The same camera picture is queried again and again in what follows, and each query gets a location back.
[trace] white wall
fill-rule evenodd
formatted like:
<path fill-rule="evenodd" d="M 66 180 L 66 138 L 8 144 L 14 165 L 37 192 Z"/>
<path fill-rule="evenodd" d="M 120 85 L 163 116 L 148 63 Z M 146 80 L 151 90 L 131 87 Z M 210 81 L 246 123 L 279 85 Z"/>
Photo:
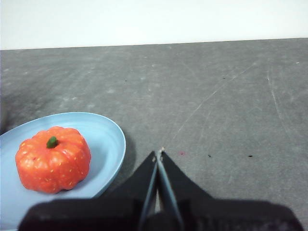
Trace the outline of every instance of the white wall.
<path fill-rule="evenodd" d="M 308 0 L 1 0 L 1 49 L 308 37 Z"/>

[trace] toy pumpkin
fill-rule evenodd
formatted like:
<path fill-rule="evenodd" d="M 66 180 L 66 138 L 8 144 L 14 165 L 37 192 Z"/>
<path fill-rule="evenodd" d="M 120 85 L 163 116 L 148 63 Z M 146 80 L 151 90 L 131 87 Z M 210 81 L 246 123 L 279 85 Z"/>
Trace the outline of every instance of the toy pumpkin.
<path fill-rule="evenodd" d="M 52 127 L 23 141 L 15 160 L 25 188 L 57 193 L 74 188 L 87 176 L 91 155 L 76 129 Z"/>

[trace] blue plate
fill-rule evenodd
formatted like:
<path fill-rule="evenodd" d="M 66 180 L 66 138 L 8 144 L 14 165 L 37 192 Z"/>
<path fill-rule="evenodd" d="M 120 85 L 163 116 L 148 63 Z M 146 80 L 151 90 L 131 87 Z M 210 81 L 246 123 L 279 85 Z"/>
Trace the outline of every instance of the blue plate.
<path fill-rule="evenodd" d="M 91 151 L 87 177 L 69 191 L 46 194 L 27 190 L 19 180 L 15 154 L 25 139 L 53 126 L 75 128 Z M 20 125 L 0 136 L 1 229 L 17 229 L 27 210 L 41 202 L 61 198 L 91 198 L 103 193 L 117 175 L 125 155 L 123 131 L 112 120 L 97 114 L 71 112 L 50 115 Z"/>

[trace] gray table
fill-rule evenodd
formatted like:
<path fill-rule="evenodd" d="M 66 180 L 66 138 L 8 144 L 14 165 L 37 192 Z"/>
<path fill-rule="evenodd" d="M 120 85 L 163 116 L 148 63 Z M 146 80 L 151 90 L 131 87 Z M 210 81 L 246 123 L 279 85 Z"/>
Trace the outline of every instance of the gray table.
<path fill-rule="evenodd" d="M 1 52 L 7 129 L 98 113 L 127 138 L 123 182 L 151 150 L 217 198 L 287 205 L 308 229 L 308 39 Z"/>

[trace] dark spot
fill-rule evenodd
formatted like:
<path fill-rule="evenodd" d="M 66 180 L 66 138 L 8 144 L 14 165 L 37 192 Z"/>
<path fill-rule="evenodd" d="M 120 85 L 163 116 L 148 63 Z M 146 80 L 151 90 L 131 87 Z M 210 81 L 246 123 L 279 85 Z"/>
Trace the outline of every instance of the dark spot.
<path fill-rule="evenodd" d="M 184 151 L 179 151 L 180 155 L 185 155 L 186 153 Z"/>

